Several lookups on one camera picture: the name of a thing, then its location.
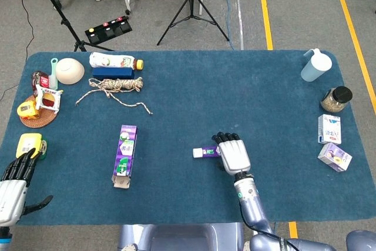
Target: black tripod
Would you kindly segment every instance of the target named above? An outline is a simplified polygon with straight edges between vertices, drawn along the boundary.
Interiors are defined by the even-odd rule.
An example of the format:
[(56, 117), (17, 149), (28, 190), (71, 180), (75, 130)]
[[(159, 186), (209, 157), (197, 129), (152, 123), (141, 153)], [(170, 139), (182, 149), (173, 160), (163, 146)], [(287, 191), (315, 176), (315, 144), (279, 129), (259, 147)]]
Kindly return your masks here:
[(62, 18), (61, 24), (66, 25), (66, 27), (69, 29), (69, 32), (72, 34), (72, 36), (75, 38), (76, 43), (75, 43), (75, 50), (74, 52), (77, 51), (79, 48), (81, 51), (86, 51), (85, 45), (89, 45), (95, 48), (107, 50), (107, 51), (113, 51), (112, 49), (108, 49), (99, 45), (91, 44), (89, 42), (81, 41), (78, 35), (76, 34), (75, 30), (72, 28), (71, 23), (68, 21), (68, 19), (65, 17), (64, 13), (61, 11), (60, 5), (56, 3), (55, 0), (50, 0), (52, 2), (53, 7), (56, 8), (56, 11), (59, 13), (60, 17)]
[[(190, 8), (190, 15), (188, 17), (185, 17), (184, 19), (180, 20), (180, 21), (177, 21), (175, 22), (177, 16), (179, 16), (180, 12), (182, 11), (183, 7), (187, 4), (187, 2), (189, 1), (189, 8)], [(162, 35), (162, 37), (159, 39), (159, 42), (157, 43), (157, 45), (160, 44), (160, 42), (162, 41), (162, 39), (165, 37), (165, 35), (167, 34), (167, 32), (169, 31), (170, 28), (172, 28), (173, 26), (176, 26), (177, 24), (183, 22), (183, 21), (186, 21), (186, 20), (189, 20), (189, 19), (195, 19), (195, 20), (202, 20), (202, 21), (206, 21), (208, 23), (211, 23), (212, 25), (215, 25), (219, 28), (219, 30), (221, 31), (221, 33), (223, 34), (223, 36), (226, 38), (227, 41), (229, 41), (229, 38), (227, 37), (227, 35), (223, 32), (223, 30), (221, 29), (221, 27), (218, 25), (217, 21), (213, 18), (213, 16), (211, 15), (211, 13), (209, 12), (209, 10), (206, 8), (206, 6), (204, 5), (204, 3), (201, 1), (201, 0), (198, 0), (199, 3), (202, 5), (202, 7), (204, 8), (204, 10), (206, 11), (206, 13), (209, 15), (209, 17), (212, 19), (211, 21), (210, 20), (206, 20), (206, 19), (203, 19), (201, 17), (198, 17), (198, 16), (195, 16), (193, 14), (193, 5), (194, 5), (194, 0), (185, 0), (183, 2), (183, 5), (180, 7), (179, 11), (176, 13), (175, 17), (172, 19), (170, 25), (167, 27), (167, 29), (165, 30), (164, 34)]]

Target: bottle cap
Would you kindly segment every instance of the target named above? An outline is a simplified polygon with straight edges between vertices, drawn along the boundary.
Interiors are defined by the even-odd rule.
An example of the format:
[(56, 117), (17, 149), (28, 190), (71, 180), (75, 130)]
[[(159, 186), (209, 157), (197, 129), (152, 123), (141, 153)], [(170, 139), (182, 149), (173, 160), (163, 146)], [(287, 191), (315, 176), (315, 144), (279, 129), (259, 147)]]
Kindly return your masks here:
[(202, 148), (193, 148), (194, 158), (202, 158), (202, 156), (203, 156)]
[(339, 103), (347, 103), (353, 98), (353, 93), (346, 86), (339, 86), (333, 90), (333, 98)]
[(137, 60), (136, 70), (142, 70), (142, 69), (143, 69), (143, 60)]

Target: blue table mat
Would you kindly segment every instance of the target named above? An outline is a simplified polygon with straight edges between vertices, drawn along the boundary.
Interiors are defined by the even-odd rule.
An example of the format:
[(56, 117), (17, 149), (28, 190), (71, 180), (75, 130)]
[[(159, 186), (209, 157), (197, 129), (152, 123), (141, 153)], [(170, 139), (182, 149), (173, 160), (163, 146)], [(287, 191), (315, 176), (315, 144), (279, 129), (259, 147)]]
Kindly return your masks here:
[[(338, 173), (317, 159), (319, 101), (343, 85), (333, 67), (316, 81), (301, 79), (304, 51), (115, 52), (145, 61), (141, 92), (103, 92), (75, 102), (91, 89), (89, 52), (37, 53), (23, 70), (0, 148), (0, 168), (15, 157), (19, 137), (39, 132), (48, 154), (38, 162), (26, 203), (54, 195), (24, 225), (207, 223), (241, 221), (233, 178), (220, 159), (193, 159), (192, 149), (213, 146), (218, 131), (244, 140), (266, 215), (273, 221), (356, 220), (374, 217), (376, 193), (350, 105), (341, 117), (343, 143), (353, 156)], [(64, 93), (61, 110), (48, 126), (29, 129), (16, 108), (29, 95), (31, 73), (51, 71), (51, 58), (75, 58), (84, 78)], [(130, 189), (114, 188), (111, 177), (121, 125), (139, 129)]]

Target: black cable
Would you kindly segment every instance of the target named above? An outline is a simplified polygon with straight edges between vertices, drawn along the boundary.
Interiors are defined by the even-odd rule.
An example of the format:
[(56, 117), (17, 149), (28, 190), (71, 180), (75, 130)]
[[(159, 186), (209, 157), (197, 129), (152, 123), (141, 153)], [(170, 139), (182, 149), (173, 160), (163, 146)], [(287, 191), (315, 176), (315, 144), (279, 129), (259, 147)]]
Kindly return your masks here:
[(26, 46), (26, 59), (25, 59), (25, 63), (26, 63), (26, 60), (28, 59), (28, 48), (29, 48), (31, 42), (32, 42), (33, 39), (34, 39), (34, 28), (33, 28), (33, 26), (32, 26), (31, 23), (30, 23), (30, 20), (29, 20), (29, 12), (28, 12), (28, 10), (27, 10), (26, 7), (25, 7), (24, 0), (21, 0), (21, 4), (22, 4), (23, 9), (24, 9), (25, 12), (26, 12), (27, 19), (28, 19), (28, 23), (29, 23), (29, 26), (30, 26), (30, 28), (31, 28), (31, 35), (32, 35), (32, 38), (30, 39), (29, 43), (28, 43), (27, 46)]
[[(33, 28), (32, 24), (30, 23), (30, 20), (29, 20), (29, 12), (28, 12), (28, 10), (27, 10), (26, 7), (25, 7), (24, 0), (21, 0), (21, 4), (22, 4), (23, 9), (24, 9), (25, 12), (26, 12), (27, 20), (28, 20), (29, 26), (30, 26), (30, 28), (31, 28), (31, 35), (32, 35), (32, 38), (30, 39), (29, 43), (28, 43), (27, 46), (26, 46), (26, 58), (25, 58), (25, 63), (26, 63), (26, 61), (28, 60), (28, 56), (29, 56), (29, 54), (28, 54), (28, 48), (29, 48), (31, 42), (34, 40), (34, 28)], [(5, 92), (6, 92), (6, 91), (9, 91), (9, 90), (11, 90), (12, 88), (15, 88), (16, 86), (18, 86), (18, 84), (12, 86), (11, 88), (8, 88), (8, 89), (4, 90), (4, 92), (2, 93), (2, 96), (1, 96), (1, 98), (0, 98), (0, 101), (4, 98), (4, 95), (5, 95)]]
[[(255, 227), (252, 227), (252, 226), (248, 225), (247, 222), (246, 222), (246, 220), (245, 220), (245, 218), (244, 218), (243, 211), (242, 211), (242, 209), (241, 209), (241, 204), (240, 204), (240, 203), (239, 203), (239, 207), (240, 207), (241, 218), (242, 218), (244, 224), (247, 226), (247, 228), (249, 228), (249, 229), (251, 229), (251, 230), (254, 230), (255, 232), (262, 233), (262, 234), (264, 234), (264, 235), (267, 235), (267, 236), (273, 237), (273, 238), (275, 238), (275, 239), (278, 239), (278, 241), (280, 242), (281, 237), (279, 237), (278, 235), (274, 235), (274, 234), (269, 233), (269, 232), (264, 232), (263, 230), (256, 229)], [(291, 242), (289, 242), (288, 240), (286, 240), (286, 242), (287, 242), (287, 244), (290, 245), (294, 250), (299, 251), (299, 249), (297, 249), (297, 248), (295, 247), (295, 245), (293, 245)]]
[(6, 90), (4, 90), (3, 93), (2, 93), (2, 96), (0, 98), (0, 101), (4, 98), (5, 92), (10, 91), (12, 88), (15, 88), (16, 86), (18, 86), (18, 84), (12, 86), (11, 88), (7, 88)]

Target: woven placemat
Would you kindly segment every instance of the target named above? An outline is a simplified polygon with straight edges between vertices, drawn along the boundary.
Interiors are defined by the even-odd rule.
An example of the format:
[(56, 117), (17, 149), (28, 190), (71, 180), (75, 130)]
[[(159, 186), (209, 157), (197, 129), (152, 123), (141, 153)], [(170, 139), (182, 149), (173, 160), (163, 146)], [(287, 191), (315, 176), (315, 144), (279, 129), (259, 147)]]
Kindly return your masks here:
[[(35, 98), (33, 95), (29, 96), (25, 101), (35, 101)], [(55, 118), (57, 114), (55, 114), (55, 111), (45, 109), (45, 108), (40, 108), (39, 109), (39, 119), (22, 119), (19, 117), (21, 122), (29, 127), (29, 128), (42, 128), (49, 123), (51, 123)]]

